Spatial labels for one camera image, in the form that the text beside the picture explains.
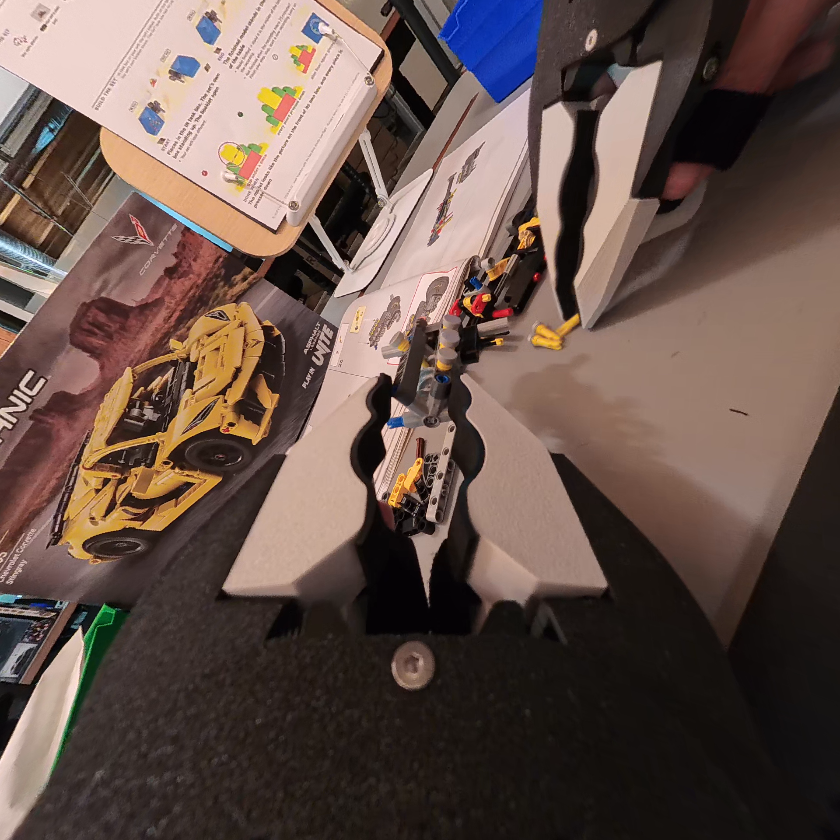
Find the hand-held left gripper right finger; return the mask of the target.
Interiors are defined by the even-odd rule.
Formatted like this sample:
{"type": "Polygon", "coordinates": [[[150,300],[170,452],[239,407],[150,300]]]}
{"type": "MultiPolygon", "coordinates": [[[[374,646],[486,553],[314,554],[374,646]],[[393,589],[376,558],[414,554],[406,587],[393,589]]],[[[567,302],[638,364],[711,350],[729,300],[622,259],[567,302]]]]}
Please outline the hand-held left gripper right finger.
{"type": "Polygon", "coordinates": [[[449,397],[462,476],[429,581],[433,634],[468,635],[499,603],[601,596],[607,580],[551,453],[469,374],[449,397]]]}

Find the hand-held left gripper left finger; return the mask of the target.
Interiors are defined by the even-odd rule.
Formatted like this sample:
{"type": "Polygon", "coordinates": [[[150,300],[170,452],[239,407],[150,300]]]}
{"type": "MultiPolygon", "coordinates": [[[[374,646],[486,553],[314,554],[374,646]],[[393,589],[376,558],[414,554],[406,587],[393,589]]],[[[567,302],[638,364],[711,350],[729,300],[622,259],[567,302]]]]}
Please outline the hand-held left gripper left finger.
{"type": "Polygon", "coordinates": [[[369,629],[394,539],[373,487],[391,388],[387,375],[371,378],[289,449],[223,584],[225,599],[330,606],[351,632],[369,629]]]}

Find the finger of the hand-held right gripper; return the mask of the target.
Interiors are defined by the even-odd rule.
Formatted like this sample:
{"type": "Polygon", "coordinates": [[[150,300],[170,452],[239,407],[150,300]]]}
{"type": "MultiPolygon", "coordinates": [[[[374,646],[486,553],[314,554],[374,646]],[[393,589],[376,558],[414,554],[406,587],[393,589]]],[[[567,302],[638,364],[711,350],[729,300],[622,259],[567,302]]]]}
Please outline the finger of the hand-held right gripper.
{"type": "Polygon", "coordinates": [[[658,199],[634,196],[634,179],[663,63],[633,68],[597,123],[596,189],[583,229],[574,278],[581,326],[595,326],[623,279],[658,210],[658,199]]]}
{"type": "Polygon", "coordinates": [[[585,232],[597,183],[599,105],[552,105],[542,111],[537,209],[547,278],[560,314],[595,323],[598,292],[585,290],[603,247],[600,220],[585,232]]]}

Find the black toy gear assembly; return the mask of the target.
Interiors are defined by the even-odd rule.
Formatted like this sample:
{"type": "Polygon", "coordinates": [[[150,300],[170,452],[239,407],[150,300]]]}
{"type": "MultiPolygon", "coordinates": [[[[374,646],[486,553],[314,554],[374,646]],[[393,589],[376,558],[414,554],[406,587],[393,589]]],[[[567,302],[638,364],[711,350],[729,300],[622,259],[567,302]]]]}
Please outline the black toy gear assembly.
{"type": "Polygon", "coordinates": [[[449,420],[448,400],[466,367],[476,364],[483,350],[499,347],[509,335],[512,310],[500,318],[469,322],[447,314],[438,322],[423,317],[410,329],[396,332],[382,354],[397,363],[392,399],[402,410],[389,428],[436,428],[449,420]]]}

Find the toy car set box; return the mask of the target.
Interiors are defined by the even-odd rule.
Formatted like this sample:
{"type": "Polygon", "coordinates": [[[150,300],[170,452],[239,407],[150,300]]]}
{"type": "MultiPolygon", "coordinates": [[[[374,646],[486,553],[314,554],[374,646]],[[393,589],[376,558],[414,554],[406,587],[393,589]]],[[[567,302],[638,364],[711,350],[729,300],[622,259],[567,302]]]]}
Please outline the toy car set box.
{"type": "Polygon", "coordinates": [[[336,331],[129,197],[2,355],[2,593],[133,603],[297,441],[336,331]]]}

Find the person's right hand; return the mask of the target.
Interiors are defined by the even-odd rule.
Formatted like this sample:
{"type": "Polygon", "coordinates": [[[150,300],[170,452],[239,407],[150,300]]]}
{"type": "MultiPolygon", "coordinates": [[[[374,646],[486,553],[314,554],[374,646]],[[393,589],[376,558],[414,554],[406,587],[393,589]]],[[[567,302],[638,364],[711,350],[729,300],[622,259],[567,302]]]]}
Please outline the person's right hand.
{"type": "Polygon", "coordinates": [[[774,94],[827,68],[836,42],[817,27],[833,2],[752,1],[710,88],[675,143],[661,198],[678,202],[739,158],[774,94]]]}

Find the building instruction booklet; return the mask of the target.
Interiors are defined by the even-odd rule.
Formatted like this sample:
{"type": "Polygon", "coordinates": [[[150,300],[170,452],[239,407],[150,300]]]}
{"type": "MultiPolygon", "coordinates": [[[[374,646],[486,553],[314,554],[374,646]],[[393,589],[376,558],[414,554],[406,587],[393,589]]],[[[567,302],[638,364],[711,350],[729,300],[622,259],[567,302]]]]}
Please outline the building instruction booklet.
{"type": "Polygon", "coordinates": [[[486,257],[529,162],[530,90],[391,196],[337,289],[356,291],[340,324],[318,344],[314,371],[325,374],[311,415],[316,426],[367,380],[395,375],[383,349],[416,321],[448,314],[474,258],[486,257]]]}

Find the partly built toy chassis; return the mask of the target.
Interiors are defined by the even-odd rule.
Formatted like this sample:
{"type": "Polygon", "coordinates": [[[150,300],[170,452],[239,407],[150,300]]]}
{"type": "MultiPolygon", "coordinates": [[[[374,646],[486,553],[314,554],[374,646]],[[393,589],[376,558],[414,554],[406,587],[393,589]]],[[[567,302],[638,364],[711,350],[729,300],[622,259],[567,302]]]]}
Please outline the partly built toy chassis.
{"type": "Polygon", "coordinates": [[[473,257],[458,281],[448,315],[471,325],[518,315],[525,309],[546,268],[539,219],[529,203],[511,220],[503,257],[473,257]]]}

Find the long black toy beam assembly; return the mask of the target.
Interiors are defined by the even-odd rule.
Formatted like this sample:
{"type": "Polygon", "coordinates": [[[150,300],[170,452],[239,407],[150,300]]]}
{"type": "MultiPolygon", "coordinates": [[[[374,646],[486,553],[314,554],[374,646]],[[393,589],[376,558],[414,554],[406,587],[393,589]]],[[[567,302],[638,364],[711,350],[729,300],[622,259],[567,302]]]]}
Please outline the long black toy beam assembly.
{"type": "Polygon", "coordinates": [[[414,438],[407,461],[397,470],[390,492],[382,497],[393,515],[397,533],[408,538],[434,535],[437,527],[433,519],[427,518],[427,513],[439,459],[439,452],[430,448],[425,436],[414,438]]]}

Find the blue plastic bin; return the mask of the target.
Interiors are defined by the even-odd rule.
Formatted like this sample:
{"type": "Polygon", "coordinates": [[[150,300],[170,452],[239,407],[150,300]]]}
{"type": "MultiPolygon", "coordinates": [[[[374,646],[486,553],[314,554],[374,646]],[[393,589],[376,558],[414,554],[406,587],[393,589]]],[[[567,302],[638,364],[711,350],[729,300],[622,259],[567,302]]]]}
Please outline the blue plastic bin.
{"type": "Polygon", "coordinates": [[[532,77],[542,1],[459,1],[440,38],[495,102],[532,77]]]}

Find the black stand pole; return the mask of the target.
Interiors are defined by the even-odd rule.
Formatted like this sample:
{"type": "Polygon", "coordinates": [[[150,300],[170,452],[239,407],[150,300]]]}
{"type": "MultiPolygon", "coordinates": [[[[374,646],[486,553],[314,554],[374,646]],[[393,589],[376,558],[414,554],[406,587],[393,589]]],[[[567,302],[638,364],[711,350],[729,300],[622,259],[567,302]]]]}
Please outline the black stand pole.
{"type": "Polygon", "coordinates": [[[391,1],[390,3],[393,9],[406,21],[406,25],[412,30],[415,38],[420,42],[447,84],[450,87],[454,86],[460,78],[460,71],[448,58],[448,54],[432,29],[426,24],[414,1],[391,1]]]}

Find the green plastic bin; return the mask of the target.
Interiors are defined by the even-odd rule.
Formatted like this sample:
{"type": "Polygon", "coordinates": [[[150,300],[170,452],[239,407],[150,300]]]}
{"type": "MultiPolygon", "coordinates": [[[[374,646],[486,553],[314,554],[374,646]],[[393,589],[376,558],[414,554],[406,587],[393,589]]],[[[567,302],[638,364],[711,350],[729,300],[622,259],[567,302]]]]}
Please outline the green plastic bin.
{"type": "Polygon", "coordinates": [[[83,637],[83,656],[80,675],[77,681],[77,691],[70,706],[69,716],[59,744],[54,767],[65,751],[67,742],[76,726],[82,702],[86,698],[92,682],[98,672],[102,660],[109,651],[119,630],[125,624],[130,611],[110,605],[102,605],[83,637]]]}

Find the black dimpled mat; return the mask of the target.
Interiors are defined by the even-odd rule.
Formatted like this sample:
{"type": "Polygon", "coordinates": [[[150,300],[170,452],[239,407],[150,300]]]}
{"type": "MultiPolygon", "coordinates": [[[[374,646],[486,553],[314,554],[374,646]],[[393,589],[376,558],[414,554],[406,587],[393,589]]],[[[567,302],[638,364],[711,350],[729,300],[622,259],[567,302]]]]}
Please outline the black dimpled mat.
{"type": "Polygon", "coordinates": [[[775,764],[839,838],[839,396],[729,648],[775,764]]]}

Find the white plastic bag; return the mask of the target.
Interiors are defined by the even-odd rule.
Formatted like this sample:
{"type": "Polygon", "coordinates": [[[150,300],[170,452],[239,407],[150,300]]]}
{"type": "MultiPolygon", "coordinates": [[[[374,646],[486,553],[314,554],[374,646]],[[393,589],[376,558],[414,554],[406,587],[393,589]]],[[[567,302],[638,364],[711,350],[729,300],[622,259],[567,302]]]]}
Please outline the white plastic bag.
{"type": "Polygon", "coordinates": [[[46,785],[67,727],[81,678],[83,633],[74,636],[45,670],[1,759],[1,838],[10,838],[46,785]]]}

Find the wooden book stand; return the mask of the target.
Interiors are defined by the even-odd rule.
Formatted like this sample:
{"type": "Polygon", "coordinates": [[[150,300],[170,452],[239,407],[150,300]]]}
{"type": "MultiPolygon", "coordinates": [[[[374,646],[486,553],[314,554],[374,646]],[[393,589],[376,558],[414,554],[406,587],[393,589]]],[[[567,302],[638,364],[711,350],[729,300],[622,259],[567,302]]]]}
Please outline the wooden book stand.
{"type": "Polygon", "coordinates": [[[159,202],[164,207],[171,209],[207,231],[210,235],[233,246],[235,251],[249,257],[262,258],[264,262],[254,274],[256,279],[278,279],[280,262],[283,256],[293,249],[300,256],[309,255],[309,252],[299,245],[299,239],[305,224],[312,228],[321,242],[322,248],[330,254],[332,274],[328,280],[336,286],[339,283],[338,277],[358,278],[358,272],[352,269],[351,264],[346,264],[343,261],[342,254],[334,248],[332,240],[324,231],[316,215],[318,204],[326,194],[336,174],[345,168],[345,162],[356,144],[362,149],[376,202],[380,208],[371,229],[373,234],[379,236],[374,240],[377,252],[382,252],[382,242],[385,241],[387,234],[393,230],[396,219],[396,201],[386,191],[367,123],[375,116],[375,111],[383,100],[386,99],[397,104],[403,101],[398,97],[398,91],[392,87],[393,59],[385,39],[391,35],[394,26],[400,20],[407,26],[406,21],[392,7],[392,14],[388,18],[383,32],[380,35],[375,35],[340,3],[325,1],[322,2],[322,5],[355,31],[371,37],[374,42],[383,48],[383,57],[370,72],[370,77],[365,80],[368,86],[374,87],[375,94],[364,114],[364,119],[359,122],[352,133],[347,135],[348,140],[344,147],[329,154],[329,168],[319,177],[318,192],[313,194],[307,208],[302,210],[298,208],[297,204],[292,203],[290,205],[292,220],[291,222],[283,221],[277,233],[272,234],[258,226],[234,208],[221,202],[214,195],[208,194],[199,186],[173,172],[163,163],[138,150],[116,134],[106,129],[100,131],[101,150],[116,175],[150,200],[159,202]]]}

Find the silver flexible duct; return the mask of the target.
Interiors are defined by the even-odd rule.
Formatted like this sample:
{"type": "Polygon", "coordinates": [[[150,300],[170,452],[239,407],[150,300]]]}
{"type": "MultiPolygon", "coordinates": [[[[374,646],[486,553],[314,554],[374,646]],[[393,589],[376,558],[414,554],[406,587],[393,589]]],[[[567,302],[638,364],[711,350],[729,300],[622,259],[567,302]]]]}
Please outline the silver flexible duct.
{"type": "Polygon", "coordinates": [[[59,282],[67,272],[56,266],[56,260],[41,250],[1,231],[2,262],[29,274],[59,282]]]}

